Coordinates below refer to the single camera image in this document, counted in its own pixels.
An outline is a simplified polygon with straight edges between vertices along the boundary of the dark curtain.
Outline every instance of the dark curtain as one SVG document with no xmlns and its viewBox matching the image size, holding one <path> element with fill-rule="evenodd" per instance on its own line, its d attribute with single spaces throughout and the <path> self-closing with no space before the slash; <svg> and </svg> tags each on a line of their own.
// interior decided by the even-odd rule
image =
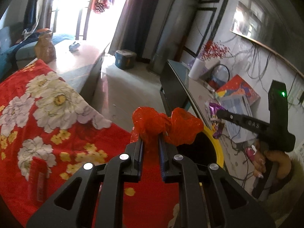
<svg viewBox="0 0 304 228">
<path fill-rule="evenodd" d="M 141 57 L 158 0 L 134 0 L 121 49 L 128 49 Z"/>
<path fill-rule="evenodd" d="M 37 1 L 38 0 L 28 0 L 27 7 L 25 10 L 23 29 L 30 32 L 36 23 L 37 14 Z"/>
</svg>

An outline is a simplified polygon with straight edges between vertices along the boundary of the tiled floor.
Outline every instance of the tiled floor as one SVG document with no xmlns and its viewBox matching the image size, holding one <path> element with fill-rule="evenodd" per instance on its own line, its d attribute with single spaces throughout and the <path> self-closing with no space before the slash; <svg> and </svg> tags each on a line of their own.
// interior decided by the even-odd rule
<svg viewBox="0 0 304 228">
<path fill-rule="evenodd" d="M 121 70 L 110 55 L 102 64 L 92 106 L 127 131 L 132 130 L 132 114 L 138 107 L 149 106 L 165 113 L 159 76 L 148 72 L 146 67 L 147 64 L 136 63 L 133 69 Z"/>
</svg>

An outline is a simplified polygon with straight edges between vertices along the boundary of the table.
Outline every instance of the table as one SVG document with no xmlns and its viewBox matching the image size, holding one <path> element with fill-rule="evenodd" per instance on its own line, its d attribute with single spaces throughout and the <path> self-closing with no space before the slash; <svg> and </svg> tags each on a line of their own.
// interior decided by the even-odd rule
<svg viewBox="0 0 304 228">
<path fill-rule="evenodd" d="M 204 87 L 203 80 L 193 80 L 188 77 L 189 69 L 182 63 L 168 60 L 164 66 L 160 81 L 162 88 L 160 91 L 162 101 L 166 113 L 171 115 L 171 112 L 176 107 L 181 107 L 189 110 L 198 118 L 202 119 L 204 125 L 211 128 L 211 122 L 208 120 L 205 109 L 205 102 L 212 101 L 213 96 L 208 89 Z M 230 139 L 221 136 L 219 139 L 222 146 L 226 169 L 229 174 L 240 179 L 244 179 L 247 175 L 247 161 L 243 153 L 238 153 L 234 150 L 236 147 Z M 253 165 L 248 162 L 248 173 L 254 169 Z M 246 181 L 245 190 L 251 193 L 254 177 Z"/>
<path fill-rule="evenodd" d="M 69 46 L 74 42 L 75 40 L 64 40 L 55 45 L 57 59 L 50 62 L 48 66 L 90 104 L 109 42 L 101 41 L 96 44 L 76 41 L 80 43 L 80 47 L 77 51 L 70 52 Z"/>
</svg>

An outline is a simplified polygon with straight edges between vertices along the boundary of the black device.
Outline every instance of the black device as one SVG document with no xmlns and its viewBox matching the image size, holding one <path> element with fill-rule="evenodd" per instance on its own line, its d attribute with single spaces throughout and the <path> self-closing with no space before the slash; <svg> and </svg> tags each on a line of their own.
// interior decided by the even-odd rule
<svg viewBox="0 0 304 228">
<path fill-rule="evenodd" d="M 242 128 L 257 134 L 261 152 L 265 150 L 280 150 L 291 152 L 295 145 L 295 136 L 288 132 L 288 102 L 286 85 L 279 81 L 272 81 L 268 92 L 269 123 L 246 115 L 219 110 L 216 115 Z M 270 187 L 278 171 L 278 163 L 266 159 L 266 173 L 263 179 L 256 178 L 252 196 L 263 201 L 267 198 Z"/>
<path fill-rule="evenodd" d="M 275 228 L 262 207 L 217 164 L 195 164 L 176 146 L 159 136 L 161 175 L 165 183 L 179 183 L 180 223 L 184 228 Z M 86 163 L 29 219 L 27 228 L 89 228 L 100 184 L 95 228 L 122 228 L 124 182 L 141 178 L 143 143 L 127 145 L 107 164 Z M 207 209 L 204 206 L 202 189 Z"/>
</svg>

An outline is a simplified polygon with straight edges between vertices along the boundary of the silver screw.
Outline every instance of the silver screw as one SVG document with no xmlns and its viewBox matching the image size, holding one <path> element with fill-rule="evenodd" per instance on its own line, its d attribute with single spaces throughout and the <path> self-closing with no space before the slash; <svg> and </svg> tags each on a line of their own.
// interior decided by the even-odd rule
<svg viewBox="0 0 304 228">
<path fill-rule="evenodd" d="M 93 168 L 93 164 L 92 163 L 86 163 L 86 164 L 84 164 L 83 165 L 83 168 L 85 169 L 85 170 L 90 170 L 90 169 L 92 169 Z"/>
<path fill-rule="evenodd" d="M 210 164 L 210 169 L 211 170 L 218 170 L 219 166 L 217 164 Z"/>
<path fill-rule="evenodd" d="M 178 161 L 180 161 L 180 160 L 183 160 L 183 155 L 180 155 L 180 154 L 176 154 L 176 155 L 174 155 L 174 159 L 175 160 L 178 160 Z"/>
<path fill-rule="evenodd" d="M 121 155 L 119 156 L 119 158 L 120 158 L 121 160 L 126 160 L 126 159 L 129 158 L 129 155 L 128 155 L 128 154 L 121 154 Z"/>
</svg>

